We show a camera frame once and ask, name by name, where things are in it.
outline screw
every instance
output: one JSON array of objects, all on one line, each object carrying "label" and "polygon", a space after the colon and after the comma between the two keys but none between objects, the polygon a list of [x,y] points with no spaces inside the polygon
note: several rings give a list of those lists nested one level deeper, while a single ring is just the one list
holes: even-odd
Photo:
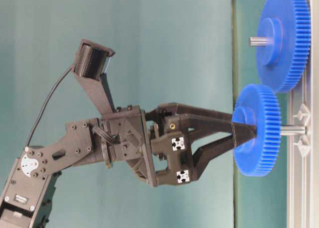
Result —
[{"label": "screw", "polygon": [[176,125],[175,125],[174,123],[171,123],[171,124],[169,125],[169,128],[170,128],[171,130],[174,130],[174,129],[176,128]]}]

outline steel rod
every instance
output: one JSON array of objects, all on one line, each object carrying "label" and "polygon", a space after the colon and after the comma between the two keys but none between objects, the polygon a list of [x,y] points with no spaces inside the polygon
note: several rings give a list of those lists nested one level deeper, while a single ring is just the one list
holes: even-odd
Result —
[{"label": "steel rod", "polygon": [[282,125],[281,136],[293,136],[293,135],[304,135],[306,133],[306,127],[299,125]]},{"label": "steel rod", "polygon": [[266,46],[267,38],[266,37],[250,37],[249,46]]}]

